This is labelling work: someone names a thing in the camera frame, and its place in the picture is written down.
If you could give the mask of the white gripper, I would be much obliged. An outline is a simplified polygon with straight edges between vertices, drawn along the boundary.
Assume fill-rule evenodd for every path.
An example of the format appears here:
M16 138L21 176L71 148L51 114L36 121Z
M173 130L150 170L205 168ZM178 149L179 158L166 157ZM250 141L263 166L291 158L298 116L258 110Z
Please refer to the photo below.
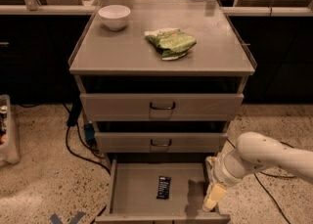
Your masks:
M240 157L236 149L229 153L219 153L217 157L207 157L205 163L216 184L210 184L207 188L202 204L204 211L215 208L227 194L227 187L240 183L254 168L253 164Z

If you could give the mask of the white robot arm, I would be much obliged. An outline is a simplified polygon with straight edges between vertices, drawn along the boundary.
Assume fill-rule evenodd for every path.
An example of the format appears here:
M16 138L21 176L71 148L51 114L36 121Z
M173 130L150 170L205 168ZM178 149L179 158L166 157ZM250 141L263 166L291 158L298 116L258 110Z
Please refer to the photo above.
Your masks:
M230 187L244 177L271 167L313 183L313 152L284 146L281 142L256 132L241 134L229 153L207 157L210 165L209 185L202 209L211 211L224 198Z

